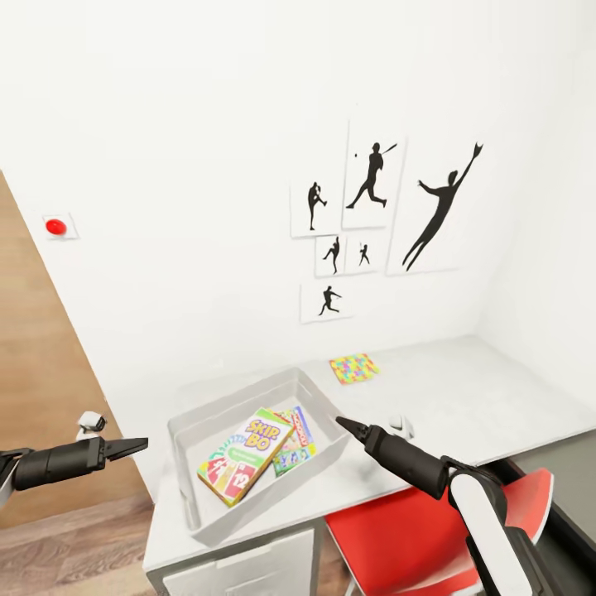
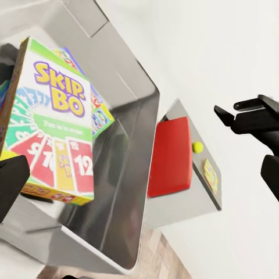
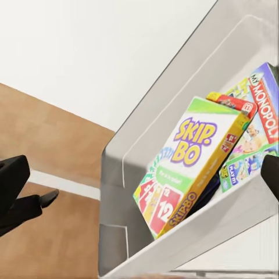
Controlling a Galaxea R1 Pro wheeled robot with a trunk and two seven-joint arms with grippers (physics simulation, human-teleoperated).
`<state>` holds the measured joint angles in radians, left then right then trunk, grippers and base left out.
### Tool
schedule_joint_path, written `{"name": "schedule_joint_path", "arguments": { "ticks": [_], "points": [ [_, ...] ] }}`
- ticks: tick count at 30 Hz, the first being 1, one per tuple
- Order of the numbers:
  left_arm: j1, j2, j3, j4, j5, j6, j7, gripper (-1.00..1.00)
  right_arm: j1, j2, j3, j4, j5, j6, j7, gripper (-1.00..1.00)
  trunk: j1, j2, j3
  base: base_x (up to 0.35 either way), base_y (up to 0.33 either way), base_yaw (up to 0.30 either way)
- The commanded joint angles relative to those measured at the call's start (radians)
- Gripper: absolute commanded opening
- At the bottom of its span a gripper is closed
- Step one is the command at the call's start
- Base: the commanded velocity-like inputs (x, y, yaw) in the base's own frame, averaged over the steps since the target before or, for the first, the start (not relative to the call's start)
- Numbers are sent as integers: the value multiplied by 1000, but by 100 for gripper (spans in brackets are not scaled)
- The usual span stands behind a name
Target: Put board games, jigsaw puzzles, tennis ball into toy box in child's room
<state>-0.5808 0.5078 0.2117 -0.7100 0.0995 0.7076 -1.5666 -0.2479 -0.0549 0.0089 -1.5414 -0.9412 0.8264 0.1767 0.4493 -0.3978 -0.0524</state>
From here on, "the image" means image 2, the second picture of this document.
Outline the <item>jigsaw puzzle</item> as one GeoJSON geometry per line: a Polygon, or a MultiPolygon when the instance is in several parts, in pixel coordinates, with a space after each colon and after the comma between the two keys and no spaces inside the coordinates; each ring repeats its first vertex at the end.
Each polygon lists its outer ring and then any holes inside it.
{"type": "Polygon", "coordinates": [[[211,188],[213,189],[214,193],[217,193],[217,184],[218,184],[218,177],[216,173],[214,172],[213,168],[211,167],[208,159],[205,159],[204,162],[204,175],[206,176],[208,182],[211,185],[211,188]]]}

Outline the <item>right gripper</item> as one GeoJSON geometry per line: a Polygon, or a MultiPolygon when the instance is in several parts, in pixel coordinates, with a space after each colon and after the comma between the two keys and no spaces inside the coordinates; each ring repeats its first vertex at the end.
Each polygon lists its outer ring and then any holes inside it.
{"type": "Polygon", "coordinates": [[[236,118],[218,105],[214,112],[236,134],[251,134],[267,146],[279,144],[279,102],[265,95],[257,100],[264,109],[240,112],[236,118]]]}

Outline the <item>tennis ball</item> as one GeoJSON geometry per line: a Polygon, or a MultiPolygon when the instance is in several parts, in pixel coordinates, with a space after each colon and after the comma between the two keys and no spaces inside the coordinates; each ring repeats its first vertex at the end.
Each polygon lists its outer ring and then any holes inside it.
{"type": "Polygon", "coordinates": [[[201,153],[203,151],[203,145],[201,142],[197,141],[192,144],[192,152],[193,153],[201,153]]]}

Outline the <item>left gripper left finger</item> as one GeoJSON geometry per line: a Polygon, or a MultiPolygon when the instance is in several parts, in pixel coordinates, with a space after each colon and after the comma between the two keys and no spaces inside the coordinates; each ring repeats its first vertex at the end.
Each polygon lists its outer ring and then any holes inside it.
{"type": "Polygon", "coordinates": [[[25,155],[0,161],[0,224],[30,177],[25,155]]]}

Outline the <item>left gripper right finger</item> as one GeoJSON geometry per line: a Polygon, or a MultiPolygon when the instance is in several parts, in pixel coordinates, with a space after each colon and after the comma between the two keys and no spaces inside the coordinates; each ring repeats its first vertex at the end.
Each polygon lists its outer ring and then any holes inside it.
{"type": "Polygon", "coordinates": [[[260,174],[279,201],[279,157],[267,154],[263,159],[260,174]]]}

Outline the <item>toy box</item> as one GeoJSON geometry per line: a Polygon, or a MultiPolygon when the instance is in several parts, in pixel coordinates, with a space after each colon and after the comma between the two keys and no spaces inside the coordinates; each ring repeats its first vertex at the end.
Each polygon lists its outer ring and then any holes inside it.
{"type": "Polygon", "coordinates": [[[20,192],[0,238],[50,266],[132,275],[160,91],[96,0],[0,0],[0,85],[29,36],[68,48],[115,121],[92,140],[94,199],[78,206],[20,192]]]}

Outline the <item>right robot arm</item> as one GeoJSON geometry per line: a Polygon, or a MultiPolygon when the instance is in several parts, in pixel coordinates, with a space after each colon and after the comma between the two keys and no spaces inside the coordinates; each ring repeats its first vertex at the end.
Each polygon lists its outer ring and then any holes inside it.
{"type": "Polygon", "coordinates": [[[251,134],[267,145],[279,157],[279,102],[265,95],[233,105],[239,111],[236,118],[229,112],[214,107],[214,112],[236,134],[251,134]]]}

